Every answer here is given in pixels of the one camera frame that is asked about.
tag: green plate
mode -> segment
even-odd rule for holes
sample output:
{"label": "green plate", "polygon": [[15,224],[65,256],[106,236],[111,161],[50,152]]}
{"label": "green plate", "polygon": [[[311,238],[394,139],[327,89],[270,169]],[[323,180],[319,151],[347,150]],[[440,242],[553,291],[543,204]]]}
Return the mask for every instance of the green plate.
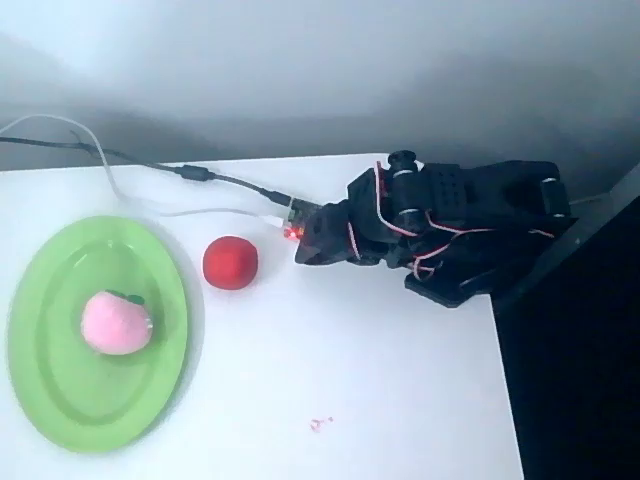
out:
{"label": "green plate", "polygon": [[[139,352],[94,352],[80,333],[86,301],[100,290],[139,295],[153,336]],[[104,452],[134,440],[176,387],[187,347],[187,303],[178,269],[142,225],[92,217],[52,237],[18,285],[8,331],[18,401],[52,442]]]}

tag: red ball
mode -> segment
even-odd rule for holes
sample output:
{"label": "red ball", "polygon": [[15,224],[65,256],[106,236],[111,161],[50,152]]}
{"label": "red ball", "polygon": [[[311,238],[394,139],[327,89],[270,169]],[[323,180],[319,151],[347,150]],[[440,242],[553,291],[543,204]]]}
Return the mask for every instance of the red ball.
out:
{"label": "red ball", "polygon": [[239,290],[258,273],[258,251],[244,238],[220,237],[205,250],[202,272],[214,287]]}

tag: pink plush peach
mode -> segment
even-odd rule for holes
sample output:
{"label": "pink plush peach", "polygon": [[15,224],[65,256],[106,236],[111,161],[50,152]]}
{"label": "pink plush peach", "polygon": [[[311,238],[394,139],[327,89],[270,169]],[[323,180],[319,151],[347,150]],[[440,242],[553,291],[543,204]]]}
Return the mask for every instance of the pink plush peach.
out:
{"label": "pink plush peach", "polygon": [[82,336],[96,351],[108,355],[137,352],[151,340],[153,324],[136,295],[103,291],[89,299],[82,313]]}

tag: black cable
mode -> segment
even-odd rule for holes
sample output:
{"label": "black cable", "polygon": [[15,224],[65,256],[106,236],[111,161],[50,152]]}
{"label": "black cable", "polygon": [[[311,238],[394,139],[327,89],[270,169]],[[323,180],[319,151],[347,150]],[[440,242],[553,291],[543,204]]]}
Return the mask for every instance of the black cable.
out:
{"label": "black cable", "polygon": [[[89,143],[84,143],[84,142],[69,142],[69,143],[64,143],[64,142],[44,142],[42,140],[31,140],[30,138],[17,138],[17,137],[0,137],[0,142],[4,142],[4,143],[17,143],[20,145],[35,145],[37,147],[50,147],[50,148],[64,148],[67,150],[84,150],[85,152],[87,152],[89,155],[91,155],[94,158],[99,158],[98,157],[98,149],[96,148],[95,145],[91,145]],[[141,162],[139,160],[136,160],[135,158],[131,157],[130,155],[127,155],[126,153],[120,152],[118,150],[113,150],[112,148],[103,148],[102,151],[104,152],[105,155],[111,155],[113,157],[118,157],[118,158],[122,158],[123,160],[125,160],[128,163],[132,163],[135,165],[141,165],[143,167],[148,167],[148,168],[154,168],[156,170],[163,170],[166,172],[173,172],[174,171],[174,167],[168,167],[166,165],[160,165],[159,163],[145,163],[145,162]]]}
{"label": "black cable", "polygon": [[[20,145],[34,145],[38,147],[84,150],[92,157],[99,159],[98,148],[95,145],[91,145],[89,143],[84,143],[80,141],[80,137],[73,130],[71,131],[71,133],[78,139],[77,142],[73,142],[73,143],[44,142],[42,140],[31,140],[29,138],[17,138],[17,137],[0,137],[0,142],[16,143]],[[113,150],[111,148],[103,148],[102,151],[105,155],[111,155],[113,157],[121,158],[126,162],[134,165],[141,165],[143,167],[153,168],[155,170],[162,170],[165,172],[175,173],[177,175],[180,175],[182,178],[186,180],[193,180],[196,182],[221,180],[223,182],[232,183],[234,185],[238,185],[238,186],[253,190],[254,192],[259,193],[260,195],[268,198],[269,200],[271,200],[274,203],[277,203],[278,205],[283,205],[285,207],[288,207],[291,204],[291,197],[289,195],[285,195],[284,193],[281,193],[275,190],[267,190],[266,188],[259,187],[257,185],[254,185],[253,183],[245,182],[244,180],[240,180],[238,178],[229,177],[227,175],[219,175],[217,173],[212,172],[206,167],[200,167],[198,165],[189,165],[189,164],[184,164],[180,167],[170,167],[168,165],[162,165],[160,163],[141,162],[140,160],[132,157],[131,155],[120,152],[118,150]]]}

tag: gray wall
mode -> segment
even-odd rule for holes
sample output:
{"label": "gray wall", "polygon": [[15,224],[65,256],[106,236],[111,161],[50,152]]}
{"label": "gray wall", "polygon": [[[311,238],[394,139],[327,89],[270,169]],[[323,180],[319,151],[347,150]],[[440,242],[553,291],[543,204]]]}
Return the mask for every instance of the gray wall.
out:
{"label": "gray wall", "polygon": [[[46,111],[157,161],[410,148],[557,162],[572,197],[640,153],[634,0],[23,0],[0,119]],[[70,141],[41,120],[15,135]],[[0,144],[0,168],[92,164]]]}

